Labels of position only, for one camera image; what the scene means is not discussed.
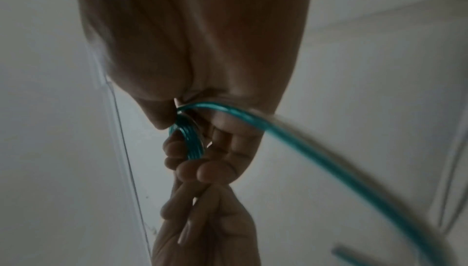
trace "skin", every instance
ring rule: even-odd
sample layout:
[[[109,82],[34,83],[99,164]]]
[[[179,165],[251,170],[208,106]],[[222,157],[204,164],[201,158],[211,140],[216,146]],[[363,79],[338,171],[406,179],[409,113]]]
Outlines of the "skin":
[[[86,37],[107,74],[158,129],[176,103],[210,100],[273,113],[291,77],[309,0],[79,0]],[[262,133],[212,111],[190,115],[212,143],[186,161],[175,133],[166,166],[184,182],[228,184]]]
[[[153,266],[260,265],[255,224],[229,186],[175,178],[161,215]]]

